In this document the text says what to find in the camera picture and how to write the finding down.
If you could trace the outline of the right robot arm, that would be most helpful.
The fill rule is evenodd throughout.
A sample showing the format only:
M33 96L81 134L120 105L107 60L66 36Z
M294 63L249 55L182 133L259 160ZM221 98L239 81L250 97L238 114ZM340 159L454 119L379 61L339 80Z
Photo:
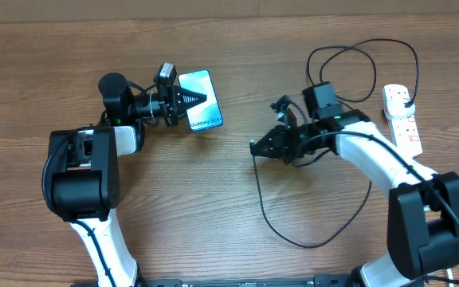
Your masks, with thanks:
M459 285L459 175L440 174L398 150L358 109L344 111L332 84L302 92L307 112L299 125L282 96L271 104L279 124L252 157L293 164L321 149L354 164L388 201L387 251L348 275L317 275L316 286Z

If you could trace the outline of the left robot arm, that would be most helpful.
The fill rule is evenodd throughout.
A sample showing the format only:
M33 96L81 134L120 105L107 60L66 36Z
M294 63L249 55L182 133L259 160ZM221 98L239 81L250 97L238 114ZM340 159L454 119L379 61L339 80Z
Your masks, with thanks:
M208 96L175 85L176 72L158 72L148 88L121 73L101 77L105 110L96 125L54 131L41 189L47 207L83 241L97 273L97 286L144 286L118 222L118 158L141 151L145 123L162 117L174 126Z

